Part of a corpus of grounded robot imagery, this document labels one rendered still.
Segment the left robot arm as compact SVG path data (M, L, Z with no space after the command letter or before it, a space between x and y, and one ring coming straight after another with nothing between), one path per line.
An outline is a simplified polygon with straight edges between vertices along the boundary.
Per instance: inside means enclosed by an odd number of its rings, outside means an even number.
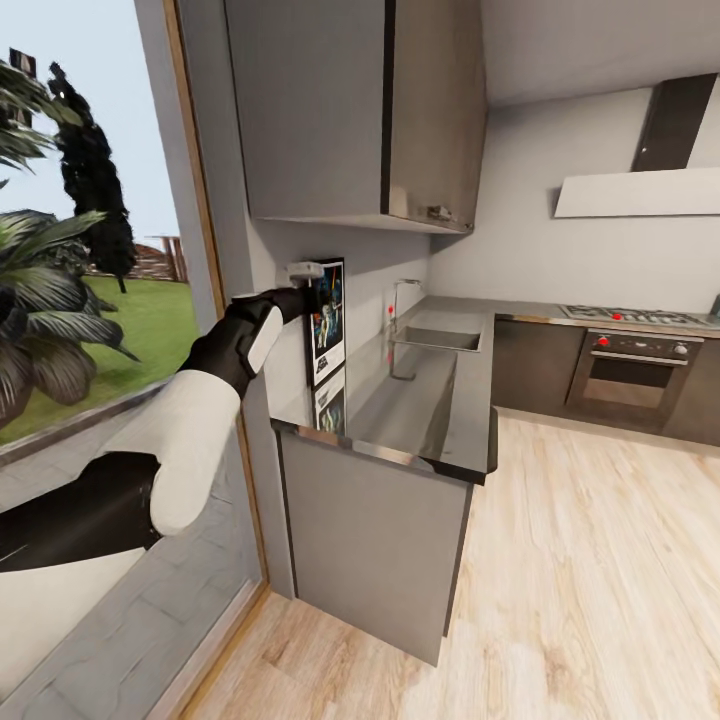
M329 306L318 261L231 297L171 380L72 482L0 514L0 706L162 537L200 516L249 386L283 325Z

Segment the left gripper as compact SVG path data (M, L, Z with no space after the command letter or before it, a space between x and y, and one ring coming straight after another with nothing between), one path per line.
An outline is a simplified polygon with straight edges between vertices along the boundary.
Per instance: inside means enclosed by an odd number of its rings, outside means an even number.
M317 286L269 289L266 292L281 292L288 298L288 304L292 304L292 318L288 323L302 314L318 314L324 306L329 306L333 296L332 290L320 291Z

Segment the poster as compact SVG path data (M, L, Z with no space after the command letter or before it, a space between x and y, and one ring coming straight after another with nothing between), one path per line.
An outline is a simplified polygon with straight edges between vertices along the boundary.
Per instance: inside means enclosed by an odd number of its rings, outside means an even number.
M332 290L329 306L306 314L310 388L314 391L346 362L344 257L318 261L325 271L320 278L304 279L304 287Z

